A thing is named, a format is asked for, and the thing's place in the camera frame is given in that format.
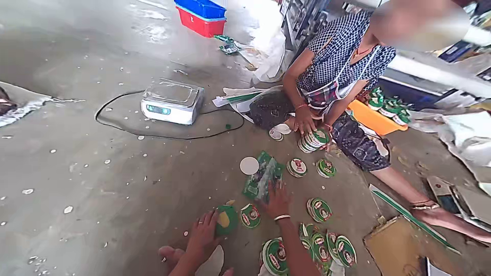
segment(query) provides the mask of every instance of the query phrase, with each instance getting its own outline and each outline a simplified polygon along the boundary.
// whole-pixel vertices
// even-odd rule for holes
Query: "bangle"
[[[281,215],[281,216],[277,216],[276,218],[274,218],[274,221],[277,221],[280,219],[289,219],[289,218],[291,218],[290,215]]]
[[[332,126],[331,125],[328,125],[328,124],[324,124],[324,126],[326,126],[329,130],[328,132],[331,133],[332,132]]]
[[[303,103],[303,104],[301,104],[301,105],[297,106],[297,107],[295,108],[295,111],[297,111],[297,109],[299,109],[299,108],[302,108],[302,107],[307,107],[307,106],[308,106],[308,104]]]

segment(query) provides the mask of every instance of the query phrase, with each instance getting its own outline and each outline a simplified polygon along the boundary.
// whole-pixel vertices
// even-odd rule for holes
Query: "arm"
[[[305,48],[300,56],[293,62],[292,66],[288,68],[283,77],[283,87],[285,88],[285,93],[292,101],[295,108],[305,103],[303,96],[300,95],[297,89],[297,78],[307,70],[307,68],[312,65],[312,59],[314,58],[314,53]]]
[[[303,96],[297,89],[297,78],[312,64],[314,55],[314,52],[307,48],[303,50],[292,66],[288,68],[283,78],[284,91],[295,108],[293,131],[300,130],[301,134],[317,130],[314,120],[322,119],[310,111],[310,107],[305,103]]]
[[[321,273],[299,239],[298,230],[290,219],[278,220],[281,238],[285,245],[286,262],[291,276],[320,276]]]
[[[266,209],[271,218],[276,218],[281,215],[287,215],[288,205],[290,204],[290,196],[288,195],[284,182],[276,185],[270,181],[268,185],[268,194],[270,201]],[[286,251],[286,262],[288,264],[290,276],[321,276],[321,273],[310,258],[308,251],[303,247],[298,231],[289,218],[279,219],[276,221],[281,230],[281,238]]]
[[[186,253],[169,276],[192,276],[208,260],[220,242],[219,238],[215,238],[217,220],[218,211],[214,210],[203,214],[194,222]]]
[[[329,109],[329,112],[324,116],[324,124],[332,126],[367,83],[368,81],[357,81],[350,93],[344,99],[335,101],[332,104],[331,109]]]

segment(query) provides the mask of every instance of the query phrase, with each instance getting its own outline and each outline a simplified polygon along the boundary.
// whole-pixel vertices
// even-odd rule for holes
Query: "patterned pants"
[[[295,112],[288,96],[281,90],[272,91],[250,104],[249,117],[265,130],[285,122],[289,113]],[[390,166],[377,146],[358,127],[347,113],[342,114],[332,126],[332,138],[343,153],[364,171],[374,171]]]

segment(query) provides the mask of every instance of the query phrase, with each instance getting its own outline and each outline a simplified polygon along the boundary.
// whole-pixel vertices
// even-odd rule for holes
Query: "woman's hand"
[[[295,124],[293,126],[293,131],[300,130],[300,133],[312,133],[316,131],[314,120],[321,120],[321,116],[316,116],[310,111],[310,107],[302,106],[295,110]]]
[[[291,195],[286,191],[285,183],[281,180],[276,182],[276,187],[273,186],[273,182],[270,180],[268,183],[268,195],[270,197],[269,203],[266,205],[261,201],[261,205],[266,210],[268,216],[272,219],[289,214],[289,205]]]
[[[325,150],[326,152],[329,152],[329,151],[331,151],[331,146],[332,146],[332,134],[331,134],[332,127],[327,126],[325,124],[322,124],[319,126],[319,128],[322,129],[325,132],[325,134],[327,134],[327,136],[329,138],[329,142],[327,144],[321,146],[319,149]]]
[[[185,255],[198,267],[210,258],[221,241],[220,238],[215,238],[217,220],[218,211],[212,210],[203,214],[192,225]]]

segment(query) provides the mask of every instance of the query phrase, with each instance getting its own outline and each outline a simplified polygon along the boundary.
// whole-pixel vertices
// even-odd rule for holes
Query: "digital weighing scale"
[[[191,125],[199,114],[205,89],[196,85],[161,79],[148,87],[141,100],[141,111],[151,119]]]

